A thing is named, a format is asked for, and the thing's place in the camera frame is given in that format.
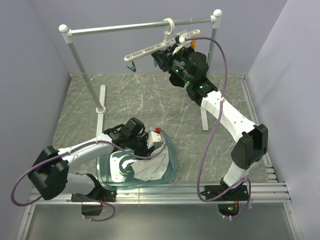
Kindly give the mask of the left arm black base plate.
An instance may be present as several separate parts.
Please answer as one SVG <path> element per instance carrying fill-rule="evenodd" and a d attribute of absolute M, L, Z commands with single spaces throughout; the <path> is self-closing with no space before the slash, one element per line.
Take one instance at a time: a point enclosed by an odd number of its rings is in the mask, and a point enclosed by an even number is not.
<path fill-rule="evenodd" d="M 116 213 L 116 208 L 111 204 L 116 201 L 117 191 L 95 187 L 89 194 L 73 193 L 70 201 L 81 203 L 81 213 L 85 218 L 97 217 L 103 210 L 112 210 L 111 217 Z"/>

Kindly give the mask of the white underwear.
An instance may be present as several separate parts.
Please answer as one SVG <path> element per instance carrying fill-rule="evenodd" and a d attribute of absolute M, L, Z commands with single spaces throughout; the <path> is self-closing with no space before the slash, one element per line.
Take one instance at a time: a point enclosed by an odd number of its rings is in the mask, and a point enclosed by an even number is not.
<path fill-rule="evenodd" d="M 131 167 L 133 177 L 140 181 L 160 180 L 165 174 L 169 164 L 168 149 L 165 148 L 159 155 L 150 160 L 137 160 Z"/>

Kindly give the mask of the white plastic clip hanger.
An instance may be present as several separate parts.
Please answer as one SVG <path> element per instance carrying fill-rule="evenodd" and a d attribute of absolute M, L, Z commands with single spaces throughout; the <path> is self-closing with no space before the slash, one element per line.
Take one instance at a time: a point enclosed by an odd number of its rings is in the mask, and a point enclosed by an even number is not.
<path fill-rule="evenodd" d="M 165 18 L 165 22 L 169 23 L 169 27 L 166 28 L 164 31 L 164 40 L 161 43 L 157 43 L 155 45 L 149 46 L 147 48 L 144 48 L 142 50 L 130 53 L 124 57 L 124 61 L 126 63 L 135 61 L 137 59 L 143 58 L 145 56 L 151 55 L 152 53 L 155 53 L 160 50 L 164 50 L 168 47 L 174 46 L 176 43 L 175 38 L 169 39 L 170 35 L 175 31 L 176 26 L 174 21 L 171 18 Z M 179 36 L 183 33 L 187 33 L 186 30 L 179 32 L 176 36 Z M 201 31 L 199 29 L 195 29 L 193 31 L 188 32 L 190 34 L 190 38 L 195 38 L 197 37 Z"/>

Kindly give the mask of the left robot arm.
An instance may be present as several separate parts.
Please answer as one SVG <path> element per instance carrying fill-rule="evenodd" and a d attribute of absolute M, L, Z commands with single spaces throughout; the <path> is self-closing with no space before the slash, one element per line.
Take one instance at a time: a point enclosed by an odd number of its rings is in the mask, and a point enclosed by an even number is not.
<path fill-rule="evenodd" d="M 41 197 L 51 200 L 65 189 L 70 167 L 109 155 L 115 150 L 124 150 L 126 153 L 132 150 L 131 156 L 137 160 L 150 160 L 156 156 L 155 146 L 162 142 L 163 138 L 158 132 L 146 132 L 145 125 L 132 117 L 126 124 L 108 128 L 83 143 L 60 149 L 46 147 L 27 176 Z"/>

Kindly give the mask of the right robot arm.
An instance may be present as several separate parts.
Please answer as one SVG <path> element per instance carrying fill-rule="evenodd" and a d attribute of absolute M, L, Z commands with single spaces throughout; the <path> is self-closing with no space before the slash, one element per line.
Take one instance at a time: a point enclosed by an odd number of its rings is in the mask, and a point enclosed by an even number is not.
<path fill-rule="evenodd" d="M 217 119 L 230 133 L 235 146 L 231 151 L 232 163 L 220 181 L 220 194 L 226 200 L 238 194 L 253 164 L 268 151 L 268 128 L 257 125 L 243 116 L 207 78 L 209 65 L 205 54 L 192 47 L 175 51 L 173 47 L 151 55 L 163 71 L 169 73 L 173 86 L 186 87 L 189 98 Z"/>

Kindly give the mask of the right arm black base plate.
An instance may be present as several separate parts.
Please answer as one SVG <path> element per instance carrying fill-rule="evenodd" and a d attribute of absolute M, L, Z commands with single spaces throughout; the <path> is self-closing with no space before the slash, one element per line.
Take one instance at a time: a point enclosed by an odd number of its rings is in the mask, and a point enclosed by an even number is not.
<path fill-rule="evenodd" d="M 214 198 L 227 189 L 227 185 L 205 185 L 204 191 L 200 194 L 206 200 Z M 236 188 L 230 189 L 228 192 L 217 198 L 217 207 L 223 218 L 232 220 L 240 216 L 250 205 L 252 188 L 251 186 L 241 183 Z"/>

